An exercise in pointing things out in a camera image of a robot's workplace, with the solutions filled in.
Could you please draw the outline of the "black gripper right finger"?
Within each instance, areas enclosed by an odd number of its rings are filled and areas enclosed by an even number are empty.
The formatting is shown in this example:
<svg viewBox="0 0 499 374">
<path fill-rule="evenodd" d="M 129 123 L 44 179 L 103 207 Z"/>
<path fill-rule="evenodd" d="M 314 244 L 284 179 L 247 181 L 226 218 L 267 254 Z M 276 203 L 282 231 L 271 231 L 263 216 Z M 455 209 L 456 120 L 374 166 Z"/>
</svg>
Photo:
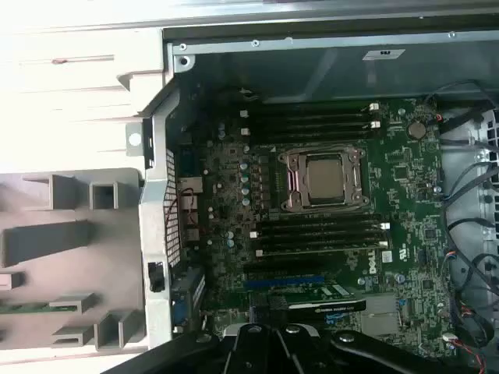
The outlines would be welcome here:
<svg viewBox="0 0 499 374">
<path fill-rule="evenodd" d="M 304 325 L 277 330 L 291 373 L 449 373 L 442 362 L 422 358 L 353 330 L 323 338 Z"/>
</svg>

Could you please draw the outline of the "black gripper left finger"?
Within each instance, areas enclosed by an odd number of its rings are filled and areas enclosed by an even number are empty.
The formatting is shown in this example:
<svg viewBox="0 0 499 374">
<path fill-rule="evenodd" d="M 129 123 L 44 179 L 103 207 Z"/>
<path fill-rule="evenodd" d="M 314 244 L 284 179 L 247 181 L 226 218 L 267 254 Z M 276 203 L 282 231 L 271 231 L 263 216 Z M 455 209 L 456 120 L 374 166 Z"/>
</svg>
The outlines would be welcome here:
<svg viewBox="0 0 499 374">
<path fill-rule="evenodd" d="M 273 330 L 261 324 L 239 324 L 229 335 L 191 332 L 163 343 L 106 373 L 268 373 L 275 357 Z"/>
</svg>

